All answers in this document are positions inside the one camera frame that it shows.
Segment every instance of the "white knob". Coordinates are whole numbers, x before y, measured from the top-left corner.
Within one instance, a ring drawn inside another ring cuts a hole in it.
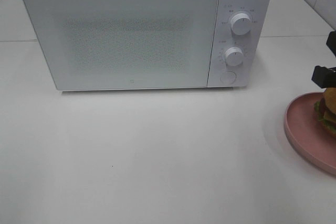
[[[231,30],[236,35],[244,35],[251,30],[251,19],[247,13],[237,13],[231,18]]]
[[[231,47],[226,50],[223,58],[227,65],[235,67],[243,62],[244,54],[239,47]]]

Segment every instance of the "white countertop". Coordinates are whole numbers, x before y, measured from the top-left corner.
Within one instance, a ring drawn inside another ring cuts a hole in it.
[[[336,177],[282,126],[336,65],[331,30],[271,0],[246,88],[61,93],[22,2],[0,0],[0,223],[334,224]]]

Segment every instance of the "plate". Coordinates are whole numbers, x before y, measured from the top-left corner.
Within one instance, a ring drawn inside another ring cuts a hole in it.
[[[336,138],[329,135],[314,111],[314,103],[322,92],[307,93],[295,98],[285,114],[285,133],[294,149],[324,171],[336,175]]]

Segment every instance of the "white microwave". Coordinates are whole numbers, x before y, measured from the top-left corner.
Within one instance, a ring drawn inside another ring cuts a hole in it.
[[[62,91],[242,87],[269,0],[23,0]]]

